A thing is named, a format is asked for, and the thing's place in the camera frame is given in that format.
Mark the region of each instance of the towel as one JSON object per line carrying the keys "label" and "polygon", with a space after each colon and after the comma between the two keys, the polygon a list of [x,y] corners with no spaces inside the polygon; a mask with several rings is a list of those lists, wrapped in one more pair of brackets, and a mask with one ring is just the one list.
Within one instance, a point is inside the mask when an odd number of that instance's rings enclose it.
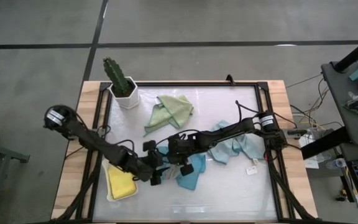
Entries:
{"label": "towel", "polygon": [[[160,146],[158,147],[158,151],[162,154],[167,154],[168,147],[167,146]],[[176,179],[178,185],[180,187],[195,190],[197,186],[198,176],[202,174],[206,169],[206,158],[205,154],[194,154],[188,158],[189,163],[193,166],[194,171],[188,175],[183,176],[180,173],[180,167],[171,164],[164,164],[163,166],[158,167],[157,169],[162,169],[169,167],[166,171],[162,173],[161,180],[168,180],[168,179]]]}
{"label": "towel", "polygon": [[[229,125],[227,121],[222,120],[218,124],[215,124],[211,128],[211,131],[216,131]],[[238,156],[240,152],[243,152],[250,159],[264,159],[263,150],[260,150],[247,134],[218,143],[208,151],[208,154],[216,162],[227,164],[230,157]]]}
{"label": "towel", "polygon": [[167,124],[177,129],[183,127],[194,108],[187,98],[184,95],[179,97],[160,95],[157,98],[161,103],[153,107],[150,121],[144,127],[146,135]]}

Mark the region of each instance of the gray floor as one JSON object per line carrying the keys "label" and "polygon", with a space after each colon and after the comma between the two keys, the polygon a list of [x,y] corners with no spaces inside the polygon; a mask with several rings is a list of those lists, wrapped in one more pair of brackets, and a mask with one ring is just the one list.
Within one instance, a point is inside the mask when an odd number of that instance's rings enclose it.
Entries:
{"label": "gray floor", "polygon": [[[0,44],[92,42],[102,0],[0,0]],[[109,0],[100,43],[358,40],[358,0]],[[355,45],[98,49],[90,80],[106,80],[111,56],[135,80],[276,79],[286,85],[320,73]],[[67,142],[42,128],[45,110],[75,107],[89,49],[0,50],[0,145],[31,155],[13,162],[0,194],[0,223],[48,220]],[[321,77],[287,89],[308,109]],[[329,94],[319,123],[339,121]],[[335,202],[339,178],[310,180],[321,218],[358,223],[353,203]]]}

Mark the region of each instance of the blue cloth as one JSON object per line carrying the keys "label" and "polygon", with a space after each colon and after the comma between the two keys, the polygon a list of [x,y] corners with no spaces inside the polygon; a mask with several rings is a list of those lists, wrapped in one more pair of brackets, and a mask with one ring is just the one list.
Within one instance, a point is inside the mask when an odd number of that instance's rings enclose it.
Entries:
{"label": "blue cloth", "polygon": [[[167,146],[160,146],[158,147],[158,151],[160,151],[162,154],[167,154],[168,147]],[[205,154],[194,154],[189,157],[189,161],[191,165],[193,165],[194,171],[186,176],[183,176],[181,173],[179,173],[176,177],[177,183],[180,187],[194,190],[197,186],[198,176],[203,173],[206,169],[206,163],[205,163]],[[170,167],[169,164],[164,164],[157,169]],[[172,169],[179,169],[178,166],[172,167]]]}
{"label": "blue cloth", "polygon": [[[216,131],[229,125],[227,121],[222,120],[215,124],[211,131]],[[243,152],[250,159],[264,159],[262,151],[246,134],[220,142],[208,151],[215,161],[223,164],[227,164],[230,157],[238,156],[240,152]]]}

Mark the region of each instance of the plant pot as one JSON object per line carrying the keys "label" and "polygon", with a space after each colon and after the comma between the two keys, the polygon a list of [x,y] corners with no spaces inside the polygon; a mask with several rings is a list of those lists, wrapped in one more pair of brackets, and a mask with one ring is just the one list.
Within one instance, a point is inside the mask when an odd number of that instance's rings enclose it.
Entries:
{"label": "plant pot", "polygon": [[130,96],[116,97],[114,95],[114,92],[112,91],[113,84],[111,84],[109,86],[109,91],[121,107],[123,107],[125,109],[131,109],[139,104],[139,93],[137,91],[137,85],[136,85],[135,81],[131,77],[125,77],[125,78],[132,84],[132,86],[135,87]]}

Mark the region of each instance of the light green towel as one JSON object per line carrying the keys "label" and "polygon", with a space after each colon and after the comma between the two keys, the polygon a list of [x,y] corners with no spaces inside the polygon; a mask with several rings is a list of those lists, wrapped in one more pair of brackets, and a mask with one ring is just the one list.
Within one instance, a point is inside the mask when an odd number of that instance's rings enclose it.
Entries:
{"label": "light green towel", "polygon": [[184,95],[179,97],[160,95],[158,99],[161,103],[154,105],[152,117],[144,127],[145,135],[167,124],[172,124],[178,129],[183,127],[194,108]]}

